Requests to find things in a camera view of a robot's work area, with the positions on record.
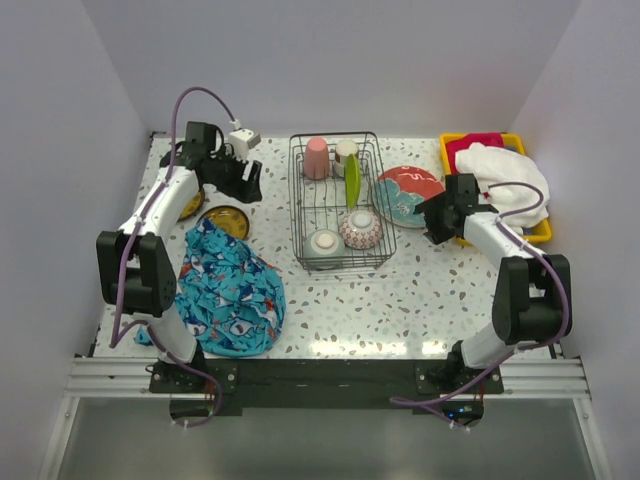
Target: gold plate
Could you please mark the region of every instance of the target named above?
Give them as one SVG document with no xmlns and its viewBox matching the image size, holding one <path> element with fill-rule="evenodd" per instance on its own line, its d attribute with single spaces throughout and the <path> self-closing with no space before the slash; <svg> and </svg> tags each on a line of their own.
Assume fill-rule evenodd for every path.
<svg viewBox="0 0 640 480">
<path fill-rule="evenodd" d="M 178 221 L 186 220 L 189 217 L 193 217 L 196 213 L 198 213 L 198 210 L 200 210 L 200 207 L 202 206 L 203 203 L 204 203 L 204 189 L 201 188 L 200 191 L 196 194 L 196 196 L 193 197 L 191 200 L 189 200 L 189 203 L 187 203 L 187 206 L 184 207 L 184 210 L 182 210 L 182 213 L 180 214 L 180 218 L 178 218 Z"/>
<path fill-rule="evenodd" d="M 207 217 L 216 227 L 234 238 L 246 240 L 249 236 L 249 219 L 239 208 L 230 205 L 219 205 L 207 210 L 198 222 Z"/>
</svg>

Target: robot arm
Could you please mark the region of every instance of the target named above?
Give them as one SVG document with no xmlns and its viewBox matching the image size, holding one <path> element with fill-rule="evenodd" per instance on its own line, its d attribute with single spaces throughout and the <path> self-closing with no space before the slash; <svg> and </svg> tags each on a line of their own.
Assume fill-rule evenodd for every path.
<svg viewBox="0 0 640 480">
<path fill-rule="evenodd" d="M 153 327 L 159 345 L 165 350 L 160 349 L 159 356 L 165 361 L 168 351 L 181 362 L 191 363 L 198 348 L 173 305 L 176 275 L 165 249 L 165 242 L 180 213 L 204 184 L 212 184 L 243 203 L 262 199 L 261 163 L 249 164 L 243 158 L 237 158 L 227 151 L 224 143 L 217 148 L 218 134 L 223 138 L 215 125 L 189 122 L 171 176 L 167 178 L 170 168 L 167 154 L 160 162 L 161 168 L 150 193 L 133 216 L 117 231 L 102 232 L 96 242 L 102 296 L 106 303 L 115 305 L 122 283 L 119 266 L 125 255 L 125 245 L 135 235 L 127 258 L 124 283 L 120 285 L 124 290 L 122 312 Z M 230 140 L 234 140 L 231 143 L 234 153 L 239 146 L 246 155 L 260 137 L 243 129 L 232 132 Z"/>
<path fill-rule="evenodd" d="M 491 205 L 478 202 L 478 184 L 470 174 L 446 177 L 444 193 L 416 207 L 425 217 L 425 234 L 435 244 L 454 235 L 465 238 L 484 253 L 498 269 L 498 281 L 492 307 L 492 323 L 473 337 L 457 342 L 445 367 L 436 375 L 450 382 L 461 369 L 486 368 L 517 347 L 553 339 L 562 327 L 561 295 L 535 255 L 542 256 L 562 282 L 571 298 L 569 262 L 563 255 L 547 255 L 513 241 L 517 235 L 500 224 Z M 569 324 L 564 335 L 571 330 Z"/>
</svg>

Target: pink cup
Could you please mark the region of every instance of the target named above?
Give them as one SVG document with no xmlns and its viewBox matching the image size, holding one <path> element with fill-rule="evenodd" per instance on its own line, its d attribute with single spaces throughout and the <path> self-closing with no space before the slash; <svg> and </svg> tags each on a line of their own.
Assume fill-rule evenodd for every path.
<svg viewBox="0 0 640 480">
<path fill-rule="evenodd" d="M 314 180 L 322 180 L 329 175 L 329 147 L 320 137 L 307 142 L 304 151 L 304 174 Z"/>
</svg>

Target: towel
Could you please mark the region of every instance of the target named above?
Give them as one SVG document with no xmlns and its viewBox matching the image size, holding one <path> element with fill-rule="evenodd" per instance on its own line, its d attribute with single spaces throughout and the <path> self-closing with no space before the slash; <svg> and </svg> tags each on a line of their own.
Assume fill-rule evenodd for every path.
<svg viewBox="0 0 640 480">
<path fill-rule="evenodd" d="M 204 218 L 186 234 L 187 252 L 175 302 L 205 352 L 247 357 L 280 335 L 286 302 L 282 280 L 249 246 Z M 151 345 L 140 329 L 136 342 Z"/>
<path fill-rule="evenodd" d="M 466 150 L 472 143 L 481 143 L 483 145 L 491 147 L 503 147 L 502 135 L 499 133 L 469 133 L 458 140 L 452 140 L 447 143 L 447 158 L 449 159 L 449 168 L 451 173 L 455 175 L 458 173 L 456 169 L 456 154 L 460 150 Z"/>
<path fill-rule="evenodd" d="M 460 173 L 473 173 L 482 193 L 498 212 L 505 213 L 529 207 L 538 201 L 536 192 L 522 186 L 499 187 L 489 191 L 489 185 L 501 182 L 524 182 L 540 189 L 544 201 L 529 212 L 506 217 L 510 227 L 534 227 L 549 216 L 549 185 L 536 164 L 529 157 L 505 148 L 487 147 L 473 143 L 456 154 L 456 168 Z"/>
</svg>

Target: blue fabric with print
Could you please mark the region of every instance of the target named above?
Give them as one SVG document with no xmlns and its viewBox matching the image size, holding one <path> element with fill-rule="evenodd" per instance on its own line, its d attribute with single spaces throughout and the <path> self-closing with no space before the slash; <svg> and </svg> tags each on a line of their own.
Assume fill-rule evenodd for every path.
<svg viewBox="0 0 640 480">
<path fill-rule="evenodd" d="M 280 335 L 286 307 L 273 267 L 207 218 L 187 232 L 186 240 L 176 307 L 203 350 L 227 357 L 269 350 Z M 142 328 L 136 342 L 151 345 Z"/>
</svg>

